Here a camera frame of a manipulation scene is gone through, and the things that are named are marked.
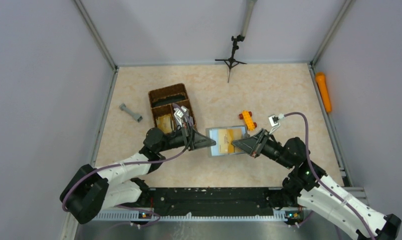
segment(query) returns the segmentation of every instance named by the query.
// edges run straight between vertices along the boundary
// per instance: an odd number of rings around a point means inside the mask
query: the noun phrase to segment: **gray wall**
[[[83,0],[118,65],[199,64],[229,58],[245,0]],[[236,58],[310,61],[342,0],[259,0]]]
[[[354,183],[402,219],[402,0],[357,1],[317,70]]]
[[[0,240],[53,240],[112,70],[70,0],[0,0]]]

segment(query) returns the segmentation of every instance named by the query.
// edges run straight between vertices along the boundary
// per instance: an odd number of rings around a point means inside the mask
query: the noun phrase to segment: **brown basket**
[[[172,103],[176,103],[179,106],[185,106],[187,109],[189,109],[189,115],[193,117],[193,125],[196,128],[196,120],[195,120],[195,115],[193,113],[192,106],[190,105],[190,100],[189,96],[186,91],[185,84],[183,83],[178,83],[175,85],[171,86],[166,86],[163,88],[155,89],[152,90],[148,93],[149,96],[149,103],[151,105],[151,111],[152,111],[152,116],[153,116],[153,121],[155,127],[157,127],[157,122],[156,119],[158,117],[171,114],[173,116],[174,114],[174,108],[172,106]],[[154,106],[155,103],[158,103],[158,101],[164,101],[167,100],[170,97],[175,97],[177,101],[173,101],[173,99],[169,99],[167,102],[165,102],[162,105],[159,106]],[[174,129],[177,128],[177,124],[172,118]]]

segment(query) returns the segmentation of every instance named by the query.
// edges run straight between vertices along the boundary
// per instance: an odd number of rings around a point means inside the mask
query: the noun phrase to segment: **metal frame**
[[[341,145],[339,142],[339,137],[338,137],[335,127],[333,126],[333,121],[330,119],[329,115],[327,114],[326,110],[324,109],[324,104],[323,104],[323,100],[320,95],[320,90],[315,81],[316,71],[311,66],[311,63],[309,64],[309,70],[310,70],[311,80],[313,82],[313,86],[316,91],[317,98],[319,100],[319,105],[321,108],[321,112],[323,114],[324,122],[326,123],[327,131],[330,136],[330,141],[332,142],[333,151],[335,152],[336,160],[338,161],[339,169],[340,169],[341,175],[342,175],[342,180],[344,181],[345,186],[351,187],[352,183],[350,180],[350,171],[347,168],[347,165],[345,163],[344,155],[342,153]]]
[[[109,53],[104,41],[102,40],[101,36],[99,35],[98,30],[96,29],[95,25],[92,22],[92,19],[89,16],[89,13],[86,11],[86,8],[84,7],[83,3],[81,0],[73,0],[77,10],[79,11],[80,15],[83,18],[84,23],[86,24],[87,28],[89,29],[90,34],[92,35],[93,39],[96,42],[96,45],[98,45],[99,50],[101,51],[102,55],[104,58],[107,60],[109,66],[113,69],[116,70],[117,64],[115,64],[114,60],[112,59],[111,54]]]
[[[336,17],[335,21],[333,22],[332,26],[327,32],[326,37],[320,44],[319,49],[317,50],[317,53],[315,54],[314,58],[311,60],[310,64],[312,68],[314,68],[317,65],[323,52],[326,50],[327,45],[329,44],[330,40],[333,38],[337,30],[339,29],[339,26],[341,25],[343,19],[345,18],[347,12],[351,9],[354,2],[355,0],[345,0],[345,3],[342,6],[341,10],[339,11],[338,16]]]
[[[117,79],[117,75],[118,75],[118,66],[115,64],[111,54],[108,51],[108,48],[106,47],[104,41],[102,40],[99,32],[97,31],[93,21],[91,20],[86,8],[84,7],[83,3],[81,0],[73,0],[76,8],[78,9],[80,15],[83,18],[84,23],[86,24],[88,30],[90,31],[93,39],[95,40],[99,50],[101,51],[103,57],[106,59],[106,61],[108,62],[109,66],[114,70],[114,74],[111,80],[111,85],[109,88],[109,92],[108,92],[108,96],[105,100],[105,105],[104,105],[104,109],[103,109],[103,114],[100,120],[100,125],[99,125],[99,130],[98,130],[98,134],[96,137],[96,141],[94,143],[94,148],[93,148],[93,152],[92,152],[92,156],[90,159],[90,164],[92,166],[95,165],[95,161],[96,161],[96,157],[98,154],[98,150],[99,150],[99,145],[100,145],[100,141],[102,138],[102,134],[103,134],[103,130],[104,130],[104,126],[105,126],[105,121],[106,121],[106,117],[108,114],[108,109],[111,103],[111,98],[112,98],[112,93],[114,91],[114,87],[115,87],[115,82]],[[352,187],[351,185],[351,180],[350,180],[350,171],[347,168],[347,165],[344,161],[345,157],[342,151],[342,148],[340,146],[340,141],[338,138],[338,134],[335,128],[335,125],[333,123],[333,120],[331,118],[331,116],[329,116],[325,109],[324,109],[324,105],[323,105],[323,101],[321,99],[321,95],[320,92],[318,90],[317,87],[317,83],[314,81],[315,79],[315,66],[317,65],[317,63],[319,62],[319,60],[321,59],[321,56],[323,54],[323,52],[326,50],[330,40],[334,37],[335,33],[337,32],[337,30],[339,29],[339,26],[341,25],[341,22],[343,21],[343,19],[345,18],[347,12],[351,9],[353,3],[355,2],[355,0],[346,0],[344,5],[342,6],[338,16],[336,17],[334,23],[332,24],[332,26],[329,29],[329,32],[327,33],[326,37],[324,38],[323,42],[320,44],[320,47],[317,51],[317,53],[315,54],[314,58],[309,62],[309,70],[310,70],[310,74],[311,74],[311,78],[312,78],[312,82],[315,88],[315,91],[317,93],[317,98],[319,100],[319,104],[320,104],[320,108],[322,110],[323,113],[323,118],[325,120],[326,123],[326,127],[328,129],[329,132],[329,136],[333,145],[333,149],[335,151],[335,155],[336,158],[338,160],[338,164],[342,173],[342,178],[344,180],[344,184],[346,185],[345,190],[347,190],[348,192],[350,192],[353,196],[355,196],[356,198],[360,199],[362,202],[364,202],[365,204],[368,205],[368,201],[367,201],[367,196],[365,194],[364,188],[362,187]],[[76,221],[76,219],[70,214],[68,213],[65,221],[64,221],[64,225],[63,225],[63,231],[61,233],[61,240],[69,240],[69,239],[73,239],[75,237],[76,231],[77,231],[77,226],[78,226],[78,222]]]

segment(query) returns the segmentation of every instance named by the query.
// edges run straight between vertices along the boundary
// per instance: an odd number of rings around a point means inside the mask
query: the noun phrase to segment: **black tripod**
[[[245,40],[246,31],[248,30],[249,20],[251,19],[252,9],[254,8],[257,0],[247,0],[247,7],[245,12],[245,19],[243,21],[242,32],[236,38],[232,36],[233,48],[232,56],[228,59],[215,59],[215,61],[223,61],[229,67],[229,76],[227,77],[227,83],[230,81],[230,72],[232,68],[236,67],[238,64],[246,64],[245,62],[237,61],[235,59],[235,52],[239,49],[238,42],[243,42]]]
[[[244,39],[245,37],[241,35],[237,36],[236,38],[232,36],[233,41],[232,56],[228,59],[215,59],[215,61],[223,61],[229,67],[229,76],[227,77],[227,83],[229,83],[230,81],[230,72],[232,71],[232,68],[236,67],[238,64],[246,64],[245,62],[237,61],[235,59],[235,52],[236,50],[239,49],[238,42],[243,42]]]

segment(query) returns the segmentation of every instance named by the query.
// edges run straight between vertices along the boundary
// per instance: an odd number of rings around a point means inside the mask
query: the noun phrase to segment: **purple cable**
[[[157,160],[157,161],[131,161],[131,162],[125,162],[124,165],[127,166],[127,165],[134,165],[134,164],[160,164],[160,163],[165,163],[165,162],[171,161],[171,160],[173,160],[173,159],[179,157],[180,155],[182,155],[182,154],[184,153],[184,151],[185,151],[185,150],[179,152],[178,154],[176,154],[176,155],[174,155],[174,156],[172,156],[172,157],[170,157],[170,158],[164,159],[164,160]],[[121,164],[119,164],[119,163],[116,163],[116,164],[113,164],[113,165],[103,166],[103,167],[100,167],[100,168],[95,169],[94,171],[91,171],[90,173],[86,174],[84,177],[82,177],[81,179],[79,179],[79,181],[77,181],[77,182],[70,188],[70,190],[67,192],[67,194],[65,195],[64,199],[62,200],[62,210],[63,210],[64,212],[68,212],[68,209],[67,209],[67,207],[65,206],[65,203],[67,202],[68,198],[69,198],[70,195],[73,193],[73,191],[76,190],[76,188],[77,188],[83,181],[85,181],[88,177],[90,177],[90,176],[94,175],[95,173],[100,172],[100,171],[102,171],[102,170],[110,169],[110,168],[115,168],[115,167],[119,167],[119,166],[121,166]]]
[[[342,233],[338,226],[335,225],[336,233],[338,234],[338,239],[342,240]]]
[[[149,226],[152,226],[154,224],[156,224],[158,221],[160,221],[161,216],[153,211],[149,211],[149,210],[143,210],[143,209],[139,209],[139,208],[134,208],[134,207],[128,207],[128,206],[123,206],[123,205],[117,205],[116,207],[121,208],[121,209],[127,209],[127,210],[132,210],[132,211],[138,211],[138,212],[143,212],[143,213],[148,213],[151,214],[152,216],[156,216],[158,217],[156,220],[154,221],[150,221],[147,224],[141,225],[140,228],[146,228]],[[121,226],[121,225],[131,225],[131,222],[125,221],[125,222],[119,222],[116,223],[112,226],[110,226],[109,228],[105,229],[104,231],[102,231],[96,238],[95,240],[97,240],[98,238],[100,238],[101,236],[103,236],[104,234],[106,234],[108,231],[110,231],[111,229]]]
[[[310,219],[313,214],[314,214],[314,212],[311,211],[311,212],[308,214],[308,216],[307,216],[306,218],[304,218],[304,220],[303,220],[300,224],[298,224],[298,227],[300,228],[302,225],[304,225],[304,223],[305,223],[306,221],[308,221],[308,219]]]
[[[316,180],[318,181],[318,183],[320,185],[322,185],[328,192],[330,192],[331,194],[333,194],[337,199],[339,199],[341,202],[344,202],[345,200],[339,196],[338,194],[336,194],[333,190],[330,189],[330,187],[328,187],[327,185],[325,185],[319,178],[319,176],[317,175],[316,171],[313,168],[313,163],[311,162],[310,159],[310,153],[308,151],[308,121],[307,121],[307,117],[301,113],[301,112],[291,112],[291,113],[287,113],[285,114],[285,117],[288,116],[292,116],[292,115],[300,115],[305,122],[305,150],[307,153],[307,162],[308,162],[308,166],[310,166],[310,170],[313,173],[314,177],[316,178]],[[363,223],[364,227],[366,228],[367,232],[369,233],[370,237],[372,240],[376,240],[376,238],[373,235],[372,230],[370,229],[369,225],[366,223],[366,221],[364,220],[364,218],[360,215],[360,213],[351,205],[347,202],[346,206],[351,209],[355,215],[360,219],[360,221]]]

